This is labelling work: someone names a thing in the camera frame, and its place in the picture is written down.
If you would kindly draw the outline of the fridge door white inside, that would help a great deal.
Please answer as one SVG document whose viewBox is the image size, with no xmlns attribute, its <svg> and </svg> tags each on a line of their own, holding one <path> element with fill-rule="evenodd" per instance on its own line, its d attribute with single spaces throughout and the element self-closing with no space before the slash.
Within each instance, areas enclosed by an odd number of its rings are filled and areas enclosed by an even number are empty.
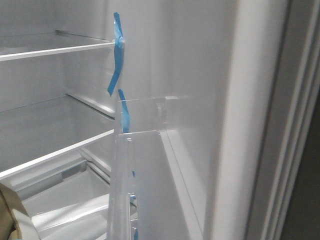
<svg viewBox="0 0 320 240">
<path fill-rule="evenodd" d="M 319 1 L 162 1 L 152 87 L 200 240 L 319 239 Z"/>
</svg>

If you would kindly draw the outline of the upper clear door bin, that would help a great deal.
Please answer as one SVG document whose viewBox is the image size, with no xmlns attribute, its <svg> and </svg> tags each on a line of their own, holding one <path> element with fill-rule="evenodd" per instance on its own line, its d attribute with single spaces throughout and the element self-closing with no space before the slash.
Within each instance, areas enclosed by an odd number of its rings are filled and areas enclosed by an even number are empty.
<svg viewBox="0 0 320 240">
<path fill-rule="evenodd" d="M 109 240 L 200 240 L 202 231 L 169 139 L 171 96 L 126 100 L 129 133 L 116 105 Z"/>
</svg>

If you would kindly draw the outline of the white fridge interior body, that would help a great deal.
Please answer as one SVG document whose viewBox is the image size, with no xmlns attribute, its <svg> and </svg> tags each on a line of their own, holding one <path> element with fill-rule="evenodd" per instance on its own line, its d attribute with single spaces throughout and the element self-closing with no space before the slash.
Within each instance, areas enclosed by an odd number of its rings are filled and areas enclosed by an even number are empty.
<svg viewBox="0 0 320 240">
<path fill-rule="evenodd" d="M 0 237 L 165 240 L 152 86 L 171 3 L 0 3 Z"/>
</svg>

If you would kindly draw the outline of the middle glass fridge shelf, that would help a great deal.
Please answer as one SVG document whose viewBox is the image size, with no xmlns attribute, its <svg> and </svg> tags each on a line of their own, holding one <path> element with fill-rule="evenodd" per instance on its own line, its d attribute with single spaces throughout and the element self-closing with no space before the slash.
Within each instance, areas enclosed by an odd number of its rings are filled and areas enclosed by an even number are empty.
<svg viewBox="0 0 320 240">
<path fill-rule="evenodd" d="M 12 176 L 114 132 L 107 115 L 63 96 L 0 114 L 0 177 Z"/>
</svg>

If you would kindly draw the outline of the glass fridge shelf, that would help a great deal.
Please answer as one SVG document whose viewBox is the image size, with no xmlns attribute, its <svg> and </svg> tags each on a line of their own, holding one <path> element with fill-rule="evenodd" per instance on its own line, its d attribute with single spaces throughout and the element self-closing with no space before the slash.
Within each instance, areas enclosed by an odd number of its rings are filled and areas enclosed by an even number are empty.
<svg viewBox="0 0 320 240">
<path fill-rule="evenodd" d="M 2 36 L 0 60 L 10 61 L 71 52 L 112 48 L 114 40 L 57 31 L 54 33 Z"/>
<path fill-rule="evenodd" d="M 0 114 L 0 177 L 12 176 L 114 132 L 107 115 L 63 96 Z"/>
</svg>

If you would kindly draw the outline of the upper glass fridge shelf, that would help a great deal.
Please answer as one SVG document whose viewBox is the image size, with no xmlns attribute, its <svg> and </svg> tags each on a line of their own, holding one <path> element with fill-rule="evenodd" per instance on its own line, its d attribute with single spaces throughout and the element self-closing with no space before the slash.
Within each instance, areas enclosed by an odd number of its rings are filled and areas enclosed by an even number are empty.
<svg viewBox="0 0 320 240">
<path fill-rule="evenodd" d="M 57 31 L 54 33 L 2 36 L 0 60 L 10 61 L 71 52 L 112 48 L 114 40 Z"/>
</svg>

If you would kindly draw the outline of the blue tape strip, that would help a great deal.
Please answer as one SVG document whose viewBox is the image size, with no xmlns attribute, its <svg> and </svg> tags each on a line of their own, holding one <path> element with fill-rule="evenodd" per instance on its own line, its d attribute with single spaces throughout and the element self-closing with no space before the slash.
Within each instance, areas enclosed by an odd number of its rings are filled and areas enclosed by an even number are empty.
<svg viewBox="0 0 320 240">
<path fill-rule="evenodd" d="M 130 113 L 127 106 L 127 101 L 124 95 L 124 91 L 122 89 L 118 89 L 118 95 L 120 98 L 120 103 L 122 107 L 121 111 L 121 127 L 123 133 L 129 133 L 130 132 Z"/>
<path fill-rule="evenodd" d="M 124 65 L 124 35 L 122 30 L 121 18 L 118 12 L 113 13 L 114 16 L 114 72 L 109 82 L 107 92 L 113 95 L 116 85 L 121 76 Z"/>
</svg>

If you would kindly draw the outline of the top blue tape strip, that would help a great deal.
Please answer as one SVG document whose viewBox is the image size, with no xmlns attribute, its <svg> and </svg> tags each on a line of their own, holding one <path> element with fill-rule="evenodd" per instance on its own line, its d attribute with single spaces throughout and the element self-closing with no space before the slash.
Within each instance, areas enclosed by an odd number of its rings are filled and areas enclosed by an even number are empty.
<svg viewBox="0 0 320 240">
<path fill-rule="evenodd" d="M 113 13 L 114 16 L 114 72 L 109 82 L 107 92 L 113 95 L 116 85 L 121 76 L 124 65 L 124 35 L 122 30 L 121 18 L 118 12 Z"/>
</svg>

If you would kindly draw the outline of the clear crisper drawer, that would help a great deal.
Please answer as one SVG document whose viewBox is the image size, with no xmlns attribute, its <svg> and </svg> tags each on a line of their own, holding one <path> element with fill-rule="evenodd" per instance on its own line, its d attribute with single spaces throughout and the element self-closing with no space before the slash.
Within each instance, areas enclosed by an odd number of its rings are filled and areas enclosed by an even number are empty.
<svg viewBox="0 0 320 240">
<path fill-rule="evenodd" d="M 41 240 L 106 240 L 111 174 L 85 160 L 33 176 L 14 190 Z"/>
</svg>

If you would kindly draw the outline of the brown cardboard piece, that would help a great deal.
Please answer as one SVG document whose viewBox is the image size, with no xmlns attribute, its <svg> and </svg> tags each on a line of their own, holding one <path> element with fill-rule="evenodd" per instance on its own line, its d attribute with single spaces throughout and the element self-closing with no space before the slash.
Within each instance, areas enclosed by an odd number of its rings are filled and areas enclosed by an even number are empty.
<svg viewBox="0 0 320 240">
<path fill-rule="evenodd" d="M 0 238 L 2 240 L 38 240 L 38 232 L 18 194 L 0 185 Z"/>
</svg>

